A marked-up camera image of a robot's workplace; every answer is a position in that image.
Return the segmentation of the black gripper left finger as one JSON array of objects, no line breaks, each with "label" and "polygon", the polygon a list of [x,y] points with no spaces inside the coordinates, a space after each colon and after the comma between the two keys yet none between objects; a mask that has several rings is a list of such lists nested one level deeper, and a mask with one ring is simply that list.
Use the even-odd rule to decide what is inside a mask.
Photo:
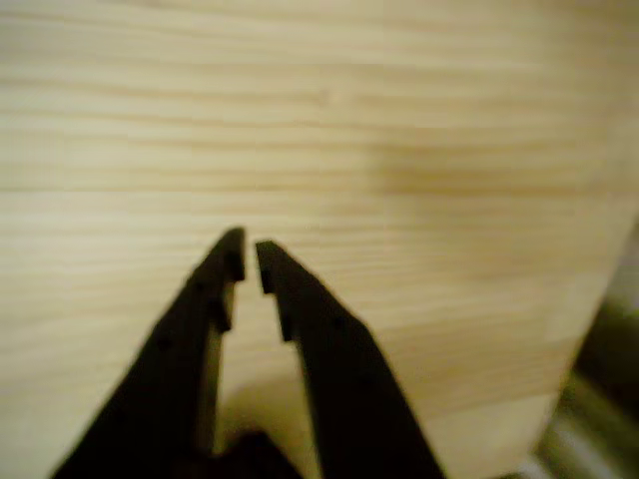
[{"label": "black gripper left finger", "polygon": [[245,247],[242,228],[217,240],[55,477],[212,477],[223,336]]}]

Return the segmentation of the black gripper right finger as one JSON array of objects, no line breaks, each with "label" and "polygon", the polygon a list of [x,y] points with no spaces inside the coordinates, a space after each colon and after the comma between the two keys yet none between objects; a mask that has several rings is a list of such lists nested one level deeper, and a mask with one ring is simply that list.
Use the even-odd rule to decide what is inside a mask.
[{"label": "black gripper right finger", "polygon": [[301,362],[324,478],[441,478],[372,334],[272,240],[256,245],[264,293]]}]

